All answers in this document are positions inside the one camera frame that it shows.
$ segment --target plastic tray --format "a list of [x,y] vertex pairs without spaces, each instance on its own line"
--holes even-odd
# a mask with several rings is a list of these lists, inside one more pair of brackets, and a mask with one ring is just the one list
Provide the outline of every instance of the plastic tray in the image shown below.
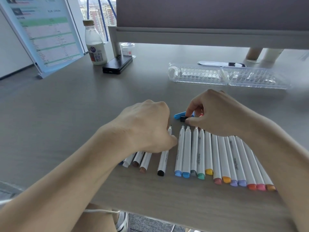
[[230,86],[288,89],[290,81],[281,74],[265,68],[222,67]]
[[168,68],[171,81],[208,85],[227,85],[228,79],[219,66],[172,64]]

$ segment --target forearm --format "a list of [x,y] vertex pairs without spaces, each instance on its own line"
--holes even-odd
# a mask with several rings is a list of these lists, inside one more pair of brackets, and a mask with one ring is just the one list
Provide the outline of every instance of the forearm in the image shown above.
[[101,128],[72,156],[0,211],[3,231],[71,231],[112,169],[130,154],[121,135]]
[[265,117],[254,121],[251,134],[240,137],[256,154],[290,209],[299,231],[309,228],[309,153]]

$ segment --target blue pole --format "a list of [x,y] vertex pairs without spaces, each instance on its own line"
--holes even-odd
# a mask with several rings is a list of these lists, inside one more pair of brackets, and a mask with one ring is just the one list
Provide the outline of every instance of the blue pole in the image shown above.
[[114,13],[115,19],[117,20],[117,15],[116,15],[116,13],[115,13],[115,11],[114,11],[114,7],[112,6],[111,1],[110,1],[110,0],[107,0],[107,1],[108,1],[109,6],[111,7],[111,9],[112,9],[112,11],[113,11],[113,13]]
[[106,41],[108,41],[108,35],[107,35],[107,30],[106,30],[106,25],[105,25],[105,20],[104,20],[104,15],[103,15],[103,11],[102,11],[102,6],[101,6],[101,1],[100,0],[98,0],[98,5],[99,5],[100,11],[101,11],[101,16],[102,16],[102,20],[103,20],[105,35],[106,35]]
[[89,19],[89,0],[87,0],[87,19]]

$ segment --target table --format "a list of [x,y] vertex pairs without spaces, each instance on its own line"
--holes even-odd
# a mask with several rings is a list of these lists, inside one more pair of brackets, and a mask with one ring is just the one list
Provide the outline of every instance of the table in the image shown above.
[[[1,180],[29,187],[65,160],[122,109],[146,99],[165,101],[171,116],[208,88],[224,89],[249,108],[281,125],[305,148],[309,128],[305,51],[285,50],[275,69],[293,76],[288,92],[211,87],[169,81],[168,63],[200,60],[242,62],[248,48],[137,44],[133,63],[121,75],[103,74],[89,56],[73,62],[1,104]],[[181,123],[171,119],[177,137]],[[157,176],[160,155],[152,155],[146,174],[117,166],[94,201],[211,232],[294,231],[277,193],[217,186],[211,178],[174,176],[177,147],[166,175]]]

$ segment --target cord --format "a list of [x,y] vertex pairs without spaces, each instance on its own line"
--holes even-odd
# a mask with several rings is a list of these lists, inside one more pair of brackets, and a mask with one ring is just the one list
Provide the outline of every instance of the cord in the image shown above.
[[[6,200],[1,200],[0,205],[7,204],[8,202],[12,201],[13,199],[6,199]],[[103,213],[119,213],[120,211],[110,211],[110,210],[104,210],[104,209],[85,209],[84,213],[98,213],[98,212],[103,212]]]

